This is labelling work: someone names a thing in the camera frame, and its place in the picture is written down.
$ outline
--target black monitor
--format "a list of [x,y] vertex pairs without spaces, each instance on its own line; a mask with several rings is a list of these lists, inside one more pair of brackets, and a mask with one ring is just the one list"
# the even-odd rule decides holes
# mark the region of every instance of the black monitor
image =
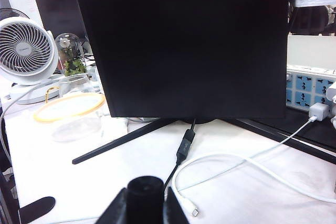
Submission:
[[54,38],[63,33],[84,39],[85,26],[77,0],[36,0],[43,26]]
[[288,0],[78,2],[112,116],[284,116]]

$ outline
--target white power adapter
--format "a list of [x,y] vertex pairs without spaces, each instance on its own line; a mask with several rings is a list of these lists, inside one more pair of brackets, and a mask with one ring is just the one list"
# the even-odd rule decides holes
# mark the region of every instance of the white power adapter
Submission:
[[323,103],[315,103],[309,108],[309,118],[316,117],[317,121],[322,121],[329,115],[329,106]]
[[336,82],[327,88],[326,96],[329,101],[336,103]]
[[334,128],[336,130],[336,116],[334,116],[332,119],[331,119],[331,123],[332,125],[334,125]]

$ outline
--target white cable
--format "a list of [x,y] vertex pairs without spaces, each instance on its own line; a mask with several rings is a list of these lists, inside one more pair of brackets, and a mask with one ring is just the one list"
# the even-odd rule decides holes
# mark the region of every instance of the white cable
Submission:
[[[285,143],[286,141],[290,140],[293,136],[295,136],[296,134],[298,134],[298,133],[299,133],[304,127],[306,127],[309,123],[314,122],[316,119],[317,119],[316,116],[312,116],[312,117],[311,117],[311,118],[310,118],[310,119],[309,119],[303,126],[301,126],[300,128],[298,128],[298,130],[295,131],[293,134],[291,134],[289,137],[287,137],[286,139],[282,140],[281,142],[279,142],[278,144],[274,145],[274,146],[271,147],[271,148],[265,149],[265,150],[263,150],[263,151],[261,151],[261,152],[258,152],[258,153],[256,153],[256,154],[252,155],[250,158],[257,157],[257,156],[259,156],[259,155],[261,155],[261,154],[263,154],[263,153],[269,152],[269,151],[271,151],[271,150],[273,150],[273,149],[279,147],[280,145],[282,145],[282,144]],[[228,172],[228,171],[230,171],[230,170],[236,168],[237,166],[239,166],[239,165],[241,165],[241,164],[243,164],[243,163],[245,163],[245,162],[246,162],[246,160],[243,160],[242,162],[240,162],[240,163],[238,163],[238,164],[236,164],[236,165],[234,165],[234,166],[232,166],[232,167],[230,167],[230,168],[227,168],[227,169],[221,171],[220,173],[218,173],[218,174],[216,174],[216,175],[214,175],[214,176],[212,176],[212,177],[210,177],[210,178],[207,178],[207,179],[202,180],[202,181],[200,181],[200,182],[191,184],[190,186],[183,187],[183,188],[179,189],[179,191],[182,191],[182,190],[191,188],[191,187],[193,187],[193,186],[197,186],[197,185],[199,185],[199,184],[202,184],[202,183],[204,183],[204,182],[207,182],[207,181],[209,181],[209,180],[211,180],[211,179],[213,179],[213,178],[216,178],[216,177],[218,177],[218,176],[220,176],[220,175],[222,175],[222,174],[224,174],[224,173],[226,173],[226,172]]]
[[[43,86],[46,86],[46,85],[49,85],[49,84],[52,84],[52,83],[55,83],[57,82],[59,79],[61,79],[63,77],[60,77],[60,78],[57,78],[57,79],[50,79],[50,80],[47,80],[47,81],[44,81],[34,87],[32,87],[31,89],[29,89],[27,92],[25,92],[24,94],[20,95],[18,98],[16,98],[15,100],[13,100],[11,102],[11,104],[8,105],[8,107],[2,112],[1,116],[0,116],[0,125],[2,125],[2,120],[6,114],[6,112],[9,110],[9,108],[11,106],[13,106],[18,100],[20,100],[22,97],[26,96],[27,94],[29,94],[30,92],[34,91],[35,89],[38,89],[40,87],[43,87]],[[10,157],[10,154],[6,148],[6,145],[5,145],[5,141],[4,141],[4,137],[2,135],[2,129],[0,129],[0,142],[1,142],[1,145],[2,145],[2,148],[4,149],[4,152],[10,162],[10,164],[12,164],[12,159]]]
[[307,192],[295,185],[292,185],[291,183],[289,183],[288,181],[284,180],[283,178],[281,178],[279,175],[275,174],[274,172],[272,172],[271,170],[269,170],[268,168],[266,168],[265,166],[263,166],[262,164],[258,163],[257,161],[254,161],[253,159],[251,159],[250,157],[245,157],[245,156],[242,156],[242,155],[239,155],[239,154],[235,154],[235,153],[226,153],[226,152],[217,152],[217,153],[210,153],[210,154],[206,154],[206,155],[203,155],[201,157],[196,157],[196,158],[193,158],[187,162],[185,162],[184,164],[182,164],[178,169],[177,171],[175,172],[173,178],[172,178],[172,189],[175,193],[175,195],[178,197],[178,199],[180,200],[181,202],[181,205],[184,206],[186,208],[186,210],[188,210],[193,216],[197,216],[197,214],[199,213],[198,212],[198,208],[187,198],[185,198],[184,196],[182,196],[177,187],[176,187],[176,178],[177,176],[179,175],[179,173],[184,169],[186,168],[188,165],[196,162],[196,161],[199,161],[201,159],[205,159],[205,158],[209,158],[209,157],[214,157],[214,156],[226,156],[226,155],[230,155],[230,156],[236,156],[236,157],[240,157],[242,159],[244,159],[245,161],[255,165],[256,167],[258,167],[259,169],[261,169],[262,171],[264,171],[265,173],[267,173],[269,176],[275,178],[277,181],[283,183],[284,185],[290,187],[291,189],[297,191],[298,193],[301,193],[303,195],[306,195],[310,198],[313,198],[313,199],[317,199],[317,200],[320,200],[320,201],[324,201],[324,202],[328,202],[328,203],[333,203],[333,204],[336,204],[336,199],[332,199],[332,198],[325,198],[325,197],[322,197],[322,196],[319,196],[319,195],[315,195],[313,193],[310,193],[310,192]]

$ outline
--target yellow ring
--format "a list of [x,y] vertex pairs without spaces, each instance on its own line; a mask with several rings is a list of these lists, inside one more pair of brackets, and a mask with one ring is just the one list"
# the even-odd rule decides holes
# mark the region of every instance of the yellow ring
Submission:
[[[53,106],[54,104],[62,102],[64,100],[69,100],[69,99],[76,98],[76,97],[100,97],[100,100],[97,102],[96,105],[94,105],[90,109],[85,110],[85,111],[80,112],[80,113],[76,113],[76,114],[70,115],[70,116],[61,116],[59,118],[53,118],[53,119],[44,119],[44,118],[41,118],[41,117],[38,116],[38,114],[42,110],[44,110],[45,108]],[[72,96],[69,96],[69,97],[62,97],[62,98],[59,98],[57,100],[53,100],[51,102],[48,102],[45,105],[43,105],[41,108],[39,108],[34,113],[34,119],[36,121],[38,121],[38,122],[41,122],[41,123],[52,123],[52,122],[56,122],[56,121],[59,121],[59,120],[63,120],[65,118],[70,118],[70,117],[79,116],[79,115],[86,115],[86,114],[89,114],[92,111],[98,109],[99,107],[101,107],[103,105],[104,101],[105,101],[105,96],[103,94],[96,94],[96,93],[81,93],[81,94],[75,94],[75,95],[72,95]]]

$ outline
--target power strip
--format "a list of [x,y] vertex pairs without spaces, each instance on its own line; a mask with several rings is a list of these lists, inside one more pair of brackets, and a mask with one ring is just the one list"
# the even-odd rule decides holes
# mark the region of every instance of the power strip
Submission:
[[308,111],[310,106],[320,102],[328,104],[331,110],[335,104],[325,94],[334,82],[334,69],[287,65],[286,105]]

